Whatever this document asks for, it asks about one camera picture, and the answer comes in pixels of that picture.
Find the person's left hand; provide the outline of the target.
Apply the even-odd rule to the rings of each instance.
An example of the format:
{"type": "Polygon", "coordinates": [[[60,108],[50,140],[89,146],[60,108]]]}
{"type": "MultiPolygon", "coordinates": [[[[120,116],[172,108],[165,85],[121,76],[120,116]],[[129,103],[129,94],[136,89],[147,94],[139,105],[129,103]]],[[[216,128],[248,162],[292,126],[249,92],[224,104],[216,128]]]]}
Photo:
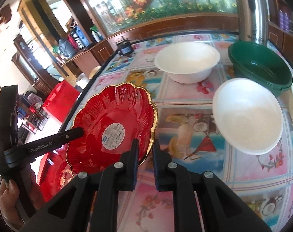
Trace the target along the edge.
{"type": "MultiPolygon", "coordinates": [[[[35,210],[41,209],[43,206],[44,198],[40,191],[40,187],[36,182],[36,174],[28,165],[26,172],[29,173],[29,178],[31,180],[31,190],[29,192],[29,198],[34,206],[35,210]]],[[[4,179],[1,181],[0,185],[0,210],[4,221],[7,226],[13,231],[20,231],[21,227],[24,225],[23,220],[16,210],[16,203],[19,199],[20,190],[17,184],[12,179],[8,183],[4,179]]]]}

